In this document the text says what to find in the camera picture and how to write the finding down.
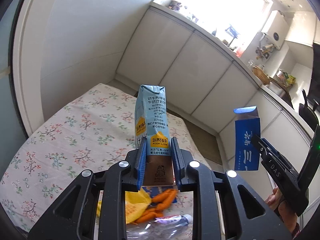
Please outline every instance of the human hand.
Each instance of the human hand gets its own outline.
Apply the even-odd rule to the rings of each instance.
[[[280,201],[281,196],[281,191],[278,187],[276,187],[272,190],[272,194],[265,200],[265,202],[272,210],[275,210],[278,206],[278,202]],[[292,233],[297,224],[297,214],[291,209],[291,207],[285,200],[280,203],[278,211],[283,223]]]

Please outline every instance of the basket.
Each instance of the basket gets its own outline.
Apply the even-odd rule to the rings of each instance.
[[[253,66],[252,72],[264,85],[270,84],[269,77],[259,67]]]

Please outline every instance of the yellow plastic bag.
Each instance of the yellow plastic bag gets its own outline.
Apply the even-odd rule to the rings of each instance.
[[[129,224],[141,217],[151,203],[151,198],[143,189],[138,192],[125,192],[125,223]],[[100,217],[101,200],[98,201],[97,216]]]

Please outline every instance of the orange carrot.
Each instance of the orange carrot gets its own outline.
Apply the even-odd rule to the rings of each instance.
[[[177,192],[178,192],[178,190],[176,190],[176,189],[171,190],[169,193],[169,196],[162,203],[159,203],[157,205],[156,210],[162,211],[162,210],[168,208],[171,205],[171,203],[173,202],[174,198],[176,197]]]
[[[144,215],[146,215],[146,214],[148,214],[148,213],[150,213],[150,212],[152,212],[152,211],[155,211],[155,210],[156,210],[156,208],[146,209],[145,212],[143,212],[141,216],[143,217]]]
[[[164,192],[154,196],[152,198],[152,202],[157,203],[157,202],[164,201],[169,196],[170,191],[171,191],[171,189],[169,188],[169,189],[166,189]]]
[[[155,212],[149,212],[148,214],[146,214],[145,216],[142,216],[140,218],[138,218],[135,223],[139,224],[139,223],[143,223],[143,222],[147,222],[153,218],[156,217],[156,213]]]
[[[159,212],[159,211],[158,211],[158,212],[156,212],[156,215],[157,215],[157,216],[156,216],[156,218],[163,217],[163,213],[162,213],[162,212]]]

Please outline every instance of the brown carton bottom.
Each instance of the brown carton bottom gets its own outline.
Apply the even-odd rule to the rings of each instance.
[[[171,156],[147,156],[144,186],[161,186],[173,184]]]

